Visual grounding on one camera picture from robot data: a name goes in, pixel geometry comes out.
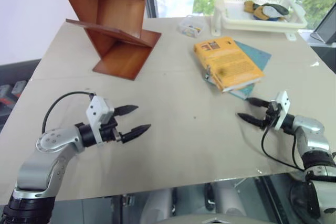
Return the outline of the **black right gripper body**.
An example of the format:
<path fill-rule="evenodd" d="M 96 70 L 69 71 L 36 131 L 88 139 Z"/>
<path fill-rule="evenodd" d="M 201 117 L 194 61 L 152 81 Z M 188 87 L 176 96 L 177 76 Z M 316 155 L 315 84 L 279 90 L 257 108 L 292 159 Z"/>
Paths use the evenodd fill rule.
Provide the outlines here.
<path fill-rule="evenodd" d="M 276 101 L 264 101 L 262 106 L 267 109 L 261 127 L 261 129 L 264 130 L 267 127 L 275 126 L 279 116 L 279 104 Z"/>

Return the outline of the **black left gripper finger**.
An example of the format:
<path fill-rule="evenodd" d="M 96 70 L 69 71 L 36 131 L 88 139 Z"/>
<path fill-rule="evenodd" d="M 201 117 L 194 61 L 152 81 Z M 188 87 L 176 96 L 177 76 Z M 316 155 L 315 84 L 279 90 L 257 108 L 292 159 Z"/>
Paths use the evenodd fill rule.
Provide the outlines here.
<path fill-rule="evenodd" d="M 137 105 L 124 105 L 114 109 L 113 116 L 123 116 L 131 113 L 132 111 L 138 109 Z"/>
<path fill-rule="evenodd" d="M 151 127 L 151 124 L 146 125 L 140 125 L 135 128 L 133 128 L 130 132 L 121 134 L 121 142 L 123 144 L 132 141 L 139 136 L 141 136 L 143 133 L 145 133 L 149 128 Z"/>

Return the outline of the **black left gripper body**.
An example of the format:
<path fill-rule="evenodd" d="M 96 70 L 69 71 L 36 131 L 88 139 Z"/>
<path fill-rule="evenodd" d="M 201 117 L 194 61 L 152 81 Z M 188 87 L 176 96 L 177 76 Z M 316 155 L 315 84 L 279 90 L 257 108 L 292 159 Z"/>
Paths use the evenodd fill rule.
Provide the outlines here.
<path fill-rule="evenodd" d="M 112 116 L 107 123 L 100 125 L 100 136 L 103 142 L 121 141 L 121 133 L 117 130 L 118 123 L 114 116 Z"/>

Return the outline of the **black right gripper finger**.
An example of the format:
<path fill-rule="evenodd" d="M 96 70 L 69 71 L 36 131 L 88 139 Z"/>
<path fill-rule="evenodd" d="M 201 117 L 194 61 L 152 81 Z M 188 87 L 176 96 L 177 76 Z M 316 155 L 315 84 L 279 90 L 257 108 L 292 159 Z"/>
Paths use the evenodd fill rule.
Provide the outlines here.
<path fill-rule="evenodd" d="M 268 108 L 268 106 L 269 106 L 269 102 L 268 101 L 265 101 L 265 100 L 262 100 L 262 99 L 259 99 L 259 98 L 250 97 L 250 98 L 247 98 L 246 101 L 249 104 L 251 104 L 253 106 L 257 106 L 257 107 Z"/>
<path fill-rule="evenodd" d="M 263 120 L 257 119 L 254 116 L 246 114 L 246 113 L 237 113 L 237 115 L 242 120 L 244 120 L 245 122 L 247 122 L 249 124 L 252 124 L 252 125 L 262 129 L 262 130 L 264 129 L 264 121 Z"/>

